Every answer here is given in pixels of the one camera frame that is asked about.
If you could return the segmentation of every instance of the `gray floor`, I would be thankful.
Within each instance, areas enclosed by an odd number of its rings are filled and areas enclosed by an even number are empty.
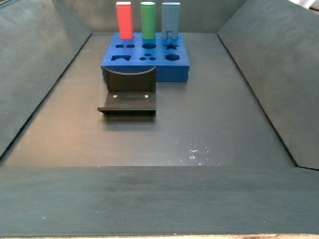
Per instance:
[[[290,167],[245,80],[213,34],[185,34],[186,83],[157,84],[153,120],[105,119],[94,34],[2,158],[2,166]]]

